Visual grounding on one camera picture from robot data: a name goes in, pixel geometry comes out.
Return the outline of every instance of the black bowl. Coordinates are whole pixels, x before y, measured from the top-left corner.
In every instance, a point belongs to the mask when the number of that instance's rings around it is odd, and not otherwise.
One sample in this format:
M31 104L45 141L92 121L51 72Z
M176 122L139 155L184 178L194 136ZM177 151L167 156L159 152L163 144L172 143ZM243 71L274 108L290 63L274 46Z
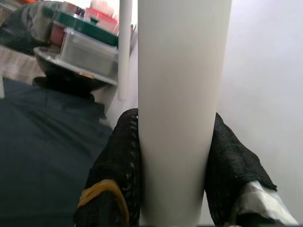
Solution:
M80 75L56 64L55 57L60 53L58 47L36 47L34 53L39 67L55 90L77 95L90 93L107 85L104 81Z

